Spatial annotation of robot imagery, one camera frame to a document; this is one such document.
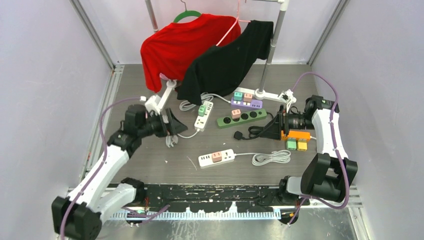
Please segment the red t-shirt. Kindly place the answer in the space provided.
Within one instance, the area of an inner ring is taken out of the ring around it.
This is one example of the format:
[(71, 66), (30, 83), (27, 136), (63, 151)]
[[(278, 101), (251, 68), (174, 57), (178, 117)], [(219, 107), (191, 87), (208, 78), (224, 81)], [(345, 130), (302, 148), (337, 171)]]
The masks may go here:
[[(189, 65), (215, 46), (235, 20), (233, 16), (203, 13), (189, 22), (172, 22), (148, 37), (140, 48), (146, 87), (159, 92), (160, 74), (182, 81)], [(231, 43), (240, 35), (241, 27), (237, 23), (219, 46)]]

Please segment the teal plug adapter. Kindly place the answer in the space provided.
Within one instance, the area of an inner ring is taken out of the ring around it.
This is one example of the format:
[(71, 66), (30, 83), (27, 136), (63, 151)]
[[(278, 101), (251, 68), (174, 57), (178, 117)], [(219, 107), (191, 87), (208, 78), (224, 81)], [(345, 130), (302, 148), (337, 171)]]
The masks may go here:
[(234, 101), (242, 101), (243, 100), (243, 97), (244, 97), (244, 94), (242, 93), (242, 92), (239, 92), (239, 91), (235, 91), (234, 93), (233, 93), (233, 100)]

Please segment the pink clothes hanger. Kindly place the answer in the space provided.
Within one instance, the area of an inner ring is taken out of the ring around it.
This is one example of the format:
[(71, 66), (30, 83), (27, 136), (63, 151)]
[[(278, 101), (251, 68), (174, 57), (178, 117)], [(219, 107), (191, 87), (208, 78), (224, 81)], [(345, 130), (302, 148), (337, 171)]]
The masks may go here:
[(216, 43), (216, 46), (218, 47), (223, 40), (225, 40), (225, 38), (227, 37), (227, 35), (232, 31), (232, 29), (236, 26), (236, 24), (238, 24), (239, 22), (241, 23), (250, 23), (250, 20), (243, 20), (240, 19), (240, 8), (241, 8), (241, 0), (237, 1), (237, 9), (236, 9), (236, 18), (234, 23), (231, 25), (231, 27), (227, 30), (227, 32), (222, 36), (222, 38)]

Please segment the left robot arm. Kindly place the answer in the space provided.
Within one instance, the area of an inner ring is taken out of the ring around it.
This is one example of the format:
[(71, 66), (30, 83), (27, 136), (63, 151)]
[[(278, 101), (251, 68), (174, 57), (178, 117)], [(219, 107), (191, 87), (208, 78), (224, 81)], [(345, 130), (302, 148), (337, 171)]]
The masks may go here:
[(103, 193), (142, 145), (143, 138), (164, 138), (188, 129), (170, 108), (164, 113), (150, 113), (141, 104), (127, 108), (119, 129), (103, 141), (103, 154), (91, 171), (66, 197), (58, 196), (51, 204), (53, 227), (62, 239), (95, 240), (104, 222), (120, 208), (130, 203), (138, 207), (145, 202), (144, 182), (130, 177), (107, 195)]

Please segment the white clothes rack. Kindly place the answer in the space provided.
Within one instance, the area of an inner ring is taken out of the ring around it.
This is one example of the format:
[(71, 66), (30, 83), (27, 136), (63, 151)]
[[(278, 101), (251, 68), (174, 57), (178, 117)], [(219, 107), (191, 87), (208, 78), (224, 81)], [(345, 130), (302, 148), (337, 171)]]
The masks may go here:
[[(267, 78), (267, 75), (268, 75), (269, 68), (272, 65), (275, 49), (276, 49), (276, 46), (277, 46), (277, 43), (278, 43), (278, 38), (279, 38), (281, 29), (282, 29), (284, 17), (286, 15), (287, 10), (288, 10), (290, 1), (289, 0), (277, 0), (276, 2), (278, 4), (280, 4), (280, 7), (279, 7), (277, 20), (276, 20), (276, 23), (275, 23), (273, 37), (272, 37), (271, 43), (270, 43), (269, 54), (268, 54), (268, 57), (266, 59), (265, 65), (264, 65), (264, 69), (263, 69), (263, 73), (262, 73), (262, 76), (261, 76), (259, 87), (255, 90), (243, 88), (243, 87), (238, 87), (236, 90), (246, 92), (246, 93), (249, 93), (249, 94), (253, 94), (253, 97), (257, 100), (271, 100), (271, 101), (275, 101), (275, 102), (281, 102), (281, 100), (279, 100), (277, 94), (266, 92), (266, 90), (265, 90), (266, 78)], [(166, 89), (165, 89), (165, 91), (164, 91), (164, 93), (162, 94), (161, 97), (165, 97), (165, 96), (168, 97), (167, 98), (167, 102), (168, 102), (168, 100), (171, 96), (171, 93), (174, 92), (175, 87), (177, 86), (177, 81), (173, 80), (173, 79), (168, 79), (166, 77), (164, 78), (164, 80), (166, 82)]]

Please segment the black t-shirt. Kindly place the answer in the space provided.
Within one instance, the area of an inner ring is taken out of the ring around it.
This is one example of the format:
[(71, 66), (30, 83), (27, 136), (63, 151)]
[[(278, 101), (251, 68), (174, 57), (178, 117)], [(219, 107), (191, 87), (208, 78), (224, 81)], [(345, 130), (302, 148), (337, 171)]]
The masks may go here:
[(177, 99), (199, 106), (202, 93), (231, 94), (256, 60), (267, 59), (273, 33), (272, 21), (251, 20), (232, 42), (210, 47), (188, 67), (176, 90)]

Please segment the green clothes hanger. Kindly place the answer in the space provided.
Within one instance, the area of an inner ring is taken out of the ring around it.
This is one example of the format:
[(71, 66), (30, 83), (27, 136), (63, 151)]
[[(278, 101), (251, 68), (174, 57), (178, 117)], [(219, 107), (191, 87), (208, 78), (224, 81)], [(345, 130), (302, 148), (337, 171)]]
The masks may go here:
[(202, 13), (196, 10), (188, 10), (187, 9), (187, 3), (184, 0), (180, 0), (181, 3), (184, 4), (184, 11), (179, 13), (173, 20), (173, 23), (178, 23), (181, 20), (188, 18), (188, 17), (200, 17)]

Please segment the pink adapter on purple strip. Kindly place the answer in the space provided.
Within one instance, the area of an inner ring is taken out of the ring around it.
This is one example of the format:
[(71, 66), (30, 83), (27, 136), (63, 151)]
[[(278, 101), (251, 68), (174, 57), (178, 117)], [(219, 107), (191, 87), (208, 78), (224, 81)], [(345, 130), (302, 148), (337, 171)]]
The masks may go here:
[(243, 95), (243, 102), (245, 103), (251, 103), (253, 99), (253, 95), (250, 93), (244, 93)]

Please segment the green power strip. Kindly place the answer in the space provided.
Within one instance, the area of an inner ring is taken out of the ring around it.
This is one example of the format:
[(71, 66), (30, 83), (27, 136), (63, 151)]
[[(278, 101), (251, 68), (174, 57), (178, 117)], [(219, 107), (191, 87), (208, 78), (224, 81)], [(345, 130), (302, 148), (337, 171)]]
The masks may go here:
[(241, 117), (239, 119), (233, 120), (230, 115), (225, 117), (220, 117), (216, 120), (217, 127), (219, 129), (227, 129), (236, 127), (243, 124), (252, 123), (255, 121), (263, 120), (267, 117), (267, 111), (263, 108), (250, 110), (250, 111), (241, 111)]

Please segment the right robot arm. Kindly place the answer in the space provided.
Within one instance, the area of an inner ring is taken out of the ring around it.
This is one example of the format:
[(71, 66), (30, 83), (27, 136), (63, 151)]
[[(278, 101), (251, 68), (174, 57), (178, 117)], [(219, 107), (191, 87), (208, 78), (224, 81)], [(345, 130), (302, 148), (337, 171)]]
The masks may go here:
[(314, 130), (316, 155), (302, 176), (286, 176), (280, 180), (277, 198), (291, 205), (297, 197), (310, 197), (341, 203), (345, 200), (358, 165), (349, 160), (343, 148), (338, 127), (339, 106), (336, 102), (312, 95), (300, 113), (288, 113), (281, 106), (273, 120), (263, 127), (259, 137), (274, 140), (293, 139), (298, 147), (302, 137), (296, 130)]

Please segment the white power strip with USB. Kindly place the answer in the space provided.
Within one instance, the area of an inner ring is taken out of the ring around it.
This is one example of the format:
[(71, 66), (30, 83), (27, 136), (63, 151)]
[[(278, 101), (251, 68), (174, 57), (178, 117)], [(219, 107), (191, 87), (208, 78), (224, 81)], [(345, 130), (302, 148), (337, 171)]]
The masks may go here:
[(198, 163), (201, 169), (209, 168), (212, 166), (218, 166), (226, 163), (231, 163), (234, 161), (236, 154), (232, 149), (219, 151), (222, 153), (222, 161), (213, 163), (212, 162), (212, 153), (201, 155), (198, 157)]

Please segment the yellow plug adapter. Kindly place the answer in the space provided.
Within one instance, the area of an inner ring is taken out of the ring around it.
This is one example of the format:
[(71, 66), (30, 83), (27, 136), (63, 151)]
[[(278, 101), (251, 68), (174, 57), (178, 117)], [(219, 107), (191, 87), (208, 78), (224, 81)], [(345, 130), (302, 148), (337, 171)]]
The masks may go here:
[(308, 150), (308, 141), (306, 139), (299, 139), (296, 142), (296, 149), (298, 151), (304, 152)]

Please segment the orange power strip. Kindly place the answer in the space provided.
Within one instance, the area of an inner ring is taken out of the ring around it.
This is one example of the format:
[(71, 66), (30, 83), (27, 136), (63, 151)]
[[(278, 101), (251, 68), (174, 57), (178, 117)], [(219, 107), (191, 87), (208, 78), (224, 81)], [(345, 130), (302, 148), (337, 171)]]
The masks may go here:
[(307, 131), (298, 131), (298, 130), (290, 130), (288, 132), (285, 132), (284, 130), (281, 131), (281, 140), (287, 141), (288, 139), (295, 139), (298, 140), (306, 140), (307, 142), (311, 139), (311, 133)]

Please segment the green plug adapter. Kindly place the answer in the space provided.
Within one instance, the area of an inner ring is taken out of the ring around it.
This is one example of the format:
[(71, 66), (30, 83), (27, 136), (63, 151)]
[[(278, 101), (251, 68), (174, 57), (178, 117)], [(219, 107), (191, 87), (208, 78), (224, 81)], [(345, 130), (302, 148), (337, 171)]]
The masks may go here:
[(206, 114), (206, 109), (207, 109), (207, 107), (206, 107), (205, 105), (201, 105), (201, 106), (198, 108), (198, 116), (199, 116), (199, 117), (203, 117), (203, 116), (205, 116), (205, 114)]

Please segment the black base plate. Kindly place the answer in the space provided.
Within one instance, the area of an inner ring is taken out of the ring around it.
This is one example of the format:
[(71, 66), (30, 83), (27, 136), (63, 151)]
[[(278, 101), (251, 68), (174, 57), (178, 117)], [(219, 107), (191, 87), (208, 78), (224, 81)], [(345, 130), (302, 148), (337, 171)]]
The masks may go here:
[(128, 207), (151, 211), (168, 206), (172, 213), (225, 213), (235, 205), (237, 213), (264, 213), (274, 208), (296, 208), (300, 199), (273, 185), (147, 184), (144, 198)]

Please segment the white power strip upright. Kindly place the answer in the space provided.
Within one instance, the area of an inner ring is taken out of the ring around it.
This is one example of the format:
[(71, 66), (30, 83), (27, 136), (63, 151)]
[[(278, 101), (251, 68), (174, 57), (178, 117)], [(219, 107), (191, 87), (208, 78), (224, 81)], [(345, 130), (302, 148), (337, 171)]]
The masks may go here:
[(194, 128), (198, 132), (203, 132), (205, 130), (209, 117), (211, 116), (214, 103), (211, 101), (205, 101), (202, 105), (206, 106), (205, 116), (203, 117), (197, 116), (194, 122)]

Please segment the pink adapter on green strip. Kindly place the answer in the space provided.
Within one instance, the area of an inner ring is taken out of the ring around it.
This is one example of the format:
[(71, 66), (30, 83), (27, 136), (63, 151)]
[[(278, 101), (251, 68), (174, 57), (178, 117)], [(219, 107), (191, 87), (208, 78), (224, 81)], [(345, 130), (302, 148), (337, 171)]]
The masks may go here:
[(233, 120), (239, 119), (241, 117), (241, 114), (242, 114), (242, 112), (241, 112), (240, 109), (233, 109), (231, 111), (231, 118)]

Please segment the purple power strip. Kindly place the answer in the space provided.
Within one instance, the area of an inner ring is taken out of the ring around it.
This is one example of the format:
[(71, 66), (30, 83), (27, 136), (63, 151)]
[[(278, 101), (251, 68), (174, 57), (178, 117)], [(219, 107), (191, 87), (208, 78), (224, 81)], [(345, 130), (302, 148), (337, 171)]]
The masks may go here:
[(242, 109), (242, 110), (258, 110), (263, 108), (263, 101), (252, 99), (250, 102), (234, 100), (232, 97), (230, 100), (231, 107), (234, 109)]

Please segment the green adapter on orange strip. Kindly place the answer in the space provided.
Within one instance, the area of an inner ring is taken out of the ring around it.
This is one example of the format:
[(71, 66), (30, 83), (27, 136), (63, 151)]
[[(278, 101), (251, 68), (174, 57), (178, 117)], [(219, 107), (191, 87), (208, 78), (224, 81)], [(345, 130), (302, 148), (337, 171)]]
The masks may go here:
[(285, 141), (286, 149), (289, 151), (296, 151), (297, 150), (297, 140), (295, 138), (288, 138)]

